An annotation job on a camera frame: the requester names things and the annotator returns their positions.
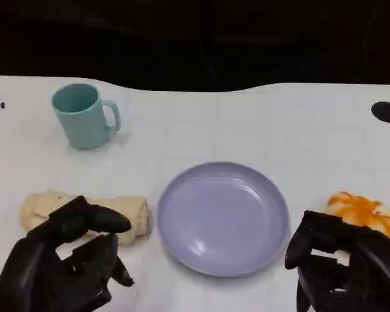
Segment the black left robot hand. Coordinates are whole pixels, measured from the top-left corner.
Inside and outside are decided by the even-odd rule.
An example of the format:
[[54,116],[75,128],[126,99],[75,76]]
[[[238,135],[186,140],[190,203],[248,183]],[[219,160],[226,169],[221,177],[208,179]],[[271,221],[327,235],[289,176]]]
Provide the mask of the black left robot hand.
[[0,311],[95,311],[110,302],[109,280],[134,284],[118,257],[131,222],[78,196],[20,239],[0,274]]

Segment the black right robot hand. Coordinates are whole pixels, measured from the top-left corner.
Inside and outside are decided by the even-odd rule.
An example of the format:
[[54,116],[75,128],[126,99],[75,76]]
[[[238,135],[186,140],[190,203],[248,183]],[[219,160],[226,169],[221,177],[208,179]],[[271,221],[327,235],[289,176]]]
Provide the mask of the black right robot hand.
[[297,311],[390,311],[390,238],[306,211],[285,254]]

